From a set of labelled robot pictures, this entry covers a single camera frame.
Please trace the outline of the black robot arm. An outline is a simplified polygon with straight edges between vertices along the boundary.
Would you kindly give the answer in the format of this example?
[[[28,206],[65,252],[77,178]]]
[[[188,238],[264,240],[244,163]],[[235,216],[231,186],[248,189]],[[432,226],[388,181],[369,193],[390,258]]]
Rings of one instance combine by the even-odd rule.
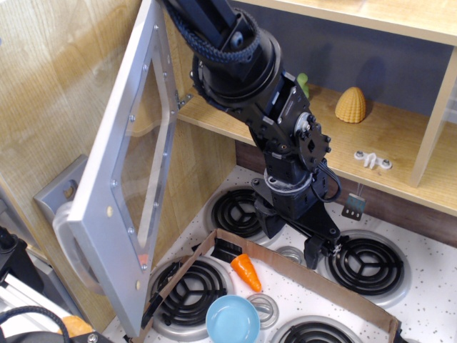
[[[306,266],[340,247],[340,230],[325,205],[336,180],[321,131],[298,81],[283,67],[281,47],[255,19],[227,1],[166,1],[172,22],[192,50],[192,81],[216,109],[243,122],[265,160],[251,183],[263,232],[274,237],[289,225],[306,236]]]

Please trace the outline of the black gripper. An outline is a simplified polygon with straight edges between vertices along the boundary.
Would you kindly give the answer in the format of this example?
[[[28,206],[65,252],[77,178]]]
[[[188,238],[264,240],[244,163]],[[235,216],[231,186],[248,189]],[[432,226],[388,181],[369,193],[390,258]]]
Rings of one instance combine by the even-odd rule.
[[[256,200],[254,208],[265,235],[274,238],[287,224],[309,237],[304,243],[304,257],[309,269],[316,269],[328,256],[328,248],[338,244],[341,231],[325,209],[328,179],[314,177],[297,192],[279,192],[262,178],[251,181]]]

